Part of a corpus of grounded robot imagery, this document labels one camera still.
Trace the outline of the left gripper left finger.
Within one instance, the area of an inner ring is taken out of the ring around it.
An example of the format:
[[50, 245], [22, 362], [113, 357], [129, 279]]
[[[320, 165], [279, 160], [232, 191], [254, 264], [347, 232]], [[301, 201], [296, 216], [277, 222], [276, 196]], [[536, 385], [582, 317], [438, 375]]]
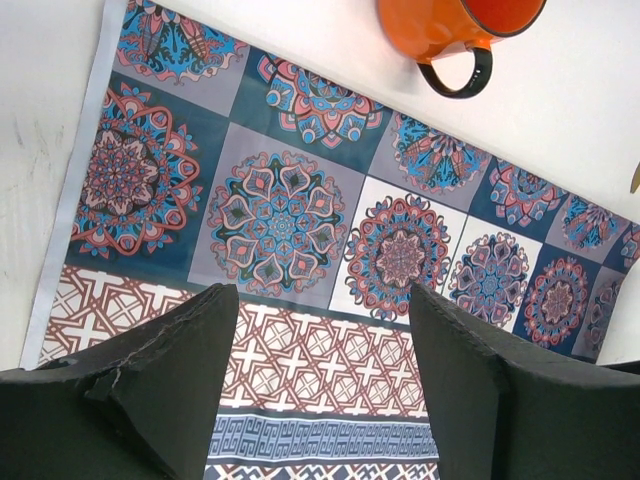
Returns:
[[1, 374], [5, 479], [200, 479], [239, 312], [215, 284], [33, 370]]

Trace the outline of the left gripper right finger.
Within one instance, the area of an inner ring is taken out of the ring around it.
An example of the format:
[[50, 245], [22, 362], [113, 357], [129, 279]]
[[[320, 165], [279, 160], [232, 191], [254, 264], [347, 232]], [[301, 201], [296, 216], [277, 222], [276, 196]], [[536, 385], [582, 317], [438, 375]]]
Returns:
[[444, 479], [635, 479], [639, 367], [538, 347], [413, 284], [411, 336]]

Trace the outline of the patterned placemat cloth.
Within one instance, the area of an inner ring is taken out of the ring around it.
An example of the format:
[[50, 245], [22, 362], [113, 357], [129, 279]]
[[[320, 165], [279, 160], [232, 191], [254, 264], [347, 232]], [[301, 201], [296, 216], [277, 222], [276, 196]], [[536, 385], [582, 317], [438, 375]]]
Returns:
[[639, 227], [152, 1], [108, 1], [21, 363], [233, 283], [209, 479], [436, 479], [419, 281], [594, 362]]

